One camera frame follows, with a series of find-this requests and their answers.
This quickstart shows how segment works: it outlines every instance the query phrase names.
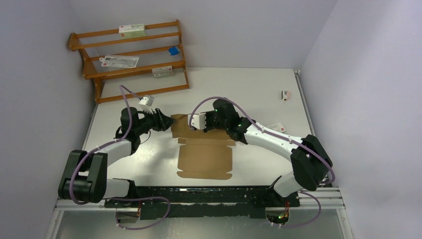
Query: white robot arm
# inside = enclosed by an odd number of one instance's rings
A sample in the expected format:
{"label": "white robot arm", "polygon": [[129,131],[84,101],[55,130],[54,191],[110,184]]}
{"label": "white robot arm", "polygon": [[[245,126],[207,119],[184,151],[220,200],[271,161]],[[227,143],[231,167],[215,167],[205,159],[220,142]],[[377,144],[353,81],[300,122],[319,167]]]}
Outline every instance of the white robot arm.
{"label": "white robot arm", "polygon": [[292,163],[293,171],[279,177],[272,185],[280,196],[287,197],[303,188],[315,191],[328,173],[328,168],[323,162],[298,144],[316,152],[332,167],[330,158],[315,136],[295,137],[276,132],[257,122],[253,124],[247,118],[240,117],[233,104],[224,99],[214,101],[213,107],[214,111],[189,115],[192,119],[191,126],[204,132],[213,129],[225,130],[235,141],[265,148]]}
{"label": "white robot arm", "polygon": [[[121,126],[115,134],[116,143],[89,155],[79,169],[79,172],[88,171],[88,175],[84,176],[78,173],[75,178],[73,192],[78,201],[97,203],[103,198],[127,197],[133,192],[133,181],[129,179],[107,179],[107,167],[117,160],[133,154],[141,144],[139,137],[142,134],[148,133],[150,130],[166,131],[175,122],[174,119],[164,115],[160,109],[153,110],[151,108],[153,100],[152,96],[144,96],[139,101],[139,107],[142,111],[138,111],[134,107],[130,107],[130,112],[127,108],[121,111]],[[132,118],[130,128],[129,114]],[[138,114],[143,114],[144,117],[140,119]],[[126,138],[117,141],[117,139],[123,137],[128,129],[129,133]],[[86,154],[87,152],[83,150],[73,150],[69,154],[59,185],[58,194],[60,198],[71,199],[69,191],[72,174]]]}

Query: gray wall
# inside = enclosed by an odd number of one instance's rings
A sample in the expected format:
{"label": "gray wall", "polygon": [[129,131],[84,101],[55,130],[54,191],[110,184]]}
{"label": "gray wall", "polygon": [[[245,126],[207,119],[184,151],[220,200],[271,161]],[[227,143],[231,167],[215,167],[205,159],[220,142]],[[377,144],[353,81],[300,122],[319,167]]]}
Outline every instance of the gray wall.
{"label": "gray wall", "polygon": [[179,19],[188,66],[294,69],[303,65],[336,2],[70,0],[88,31]]}
{"label": "gray wall", "polygon": [[43,238],[69,151],[81,148],[93,109],[83,31],[65,0],[0,2],[0,238]]}
{"label": "gray wall", "polygon": [[302,68],[357,239],[421,238],[422,2],[339,0]]}

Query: wooden shelf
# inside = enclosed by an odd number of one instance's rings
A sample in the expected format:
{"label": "wooden shelf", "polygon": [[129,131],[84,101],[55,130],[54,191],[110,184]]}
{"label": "wooden shelf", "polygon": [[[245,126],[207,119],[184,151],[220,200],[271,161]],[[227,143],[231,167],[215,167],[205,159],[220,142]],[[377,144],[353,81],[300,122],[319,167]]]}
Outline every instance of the wooden shelf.
{"label": "wooden shelf", "polygon": [[[92,79],[94,81],[95,91],[96,91],[95,101],[98,104],[103,103],[103,102],[116,101],[116,100],[122,99],[122,96],[101,98],[101,94],[102,94],[102,90],[103,90],[103,81],[122,78],[122,77],[128,77],[128,76],[135,76],[135,75],[139,75],[139,74],[152,74],[152,69],[157,68],[157,67],[172,66],[174,69],[183,68],[184,72],[185,72],[184,75],[185,75],[185,79],[186,79],[186,84],[180,85],[180,86],[173,86],[173,87],[161,88],[161,89],[156,89],[156,90],[150,90],[150,91],[145,91],[145,92],[139,92],[138,94],[141,94],[141,95],[149,94],[150,95],[150,94],[158,94],[158,93],[164,93],[164,92],[169,92],[169,91],[189,89],[189,80],[188,80],[188,75],[186,73],[185,53],[183,51],[183,46],[182,46],[182,30],[181,30],[181,27],[180,27],[179,20],[176,20],[176,21],[173,21],[173,22],[165,22],[165,23],[145,25],[145,30],[162,28],[162,27],[171,27],[171,26],[177,26],[177,31],[176,32],[170,32],[170,33],[156,34],[156,35],[147,35],[147,36],[143,36],[143,37],[120,39],[120,40],[111,40],[111,41],[103,41],[103,42],[95,42],[95,43],[88,43],[88,44],[82,44],[80,42],[80,38],[118,34],[118,29],[87,32],[87,33],[78,33],[78,34],[71,33],[70,34],[69,48],[72,51],[79,51],[80,55],[82,56],[82,59],[84,61],[83,76],[87,80]],[[165,63],[159,63],[159,64],[153,64],[153,65],[147,65],[147,66],[138,66],[138,67],[135,67],[135,68],[122,68],[120,70],[114,70],[114,71],[98,72],[97,69],[95,68],[93,62],[99,61],[101,57],[105,57],[105,56],[90,57],[88,55],[87,51],[85,50],[86,48],[91,48],[91,47],[115,45],[115,44],[121,44],[121,43],[143,41],[143,40],[152,40],[152,39],[158,39],[158,38],[164,38],[164,37],[174,37],[174,36],[177,36],[179,38],[179,44],[177,44],[177,45],[157,47],[157,48],[137,50],[137,51],[130,51],[130,52],[123,52],[123,53],[117,53],[117,54],[113,54],[113,55],[132,56],[132,55],[158,53],[158,52],[167,51],[169,48],[176,46],[180,49],[180,54],[181,54],[181,57],[182,57],[182,60],[180,60],[180,61],[165,62]],[[126,96],[128,98],[131,98],[132,95],[127,94]]]}

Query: white box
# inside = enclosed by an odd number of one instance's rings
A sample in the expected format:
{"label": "white box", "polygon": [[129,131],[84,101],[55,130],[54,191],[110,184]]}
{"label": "white box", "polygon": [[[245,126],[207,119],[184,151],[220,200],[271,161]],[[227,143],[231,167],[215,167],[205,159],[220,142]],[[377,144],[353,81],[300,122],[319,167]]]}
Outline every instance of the white box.
{"label": "white box", "polygon": [[152,77],[156,79],[169,76],[174,76],[172,66],[157,67],[152,69]]}
{"label": "white box", "polygon": [[119,35],[121,39],[135,38],[145,36],[145,25],[134,24],[119,27]]}

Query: brown cardboard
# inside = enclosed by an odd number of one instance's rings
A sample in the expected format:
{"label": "brown cardboard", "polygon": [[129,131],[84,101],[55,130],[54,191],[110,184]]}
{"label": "brown cardboard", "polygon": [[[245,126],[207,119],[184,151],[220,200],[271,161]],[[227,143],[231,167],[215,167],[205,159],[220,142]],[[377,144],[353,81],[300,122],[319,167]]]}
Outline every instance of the brown cardboard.
{"label": "brown cardboard", "polygon": [[171,126],[173,138],[179,138],[179,161],[182,170],[177,175],[182,178],[219,179],[231,178],[232,150],[235,142],[224,130],[192,131],[187,115],[172,115],[176,122]]}

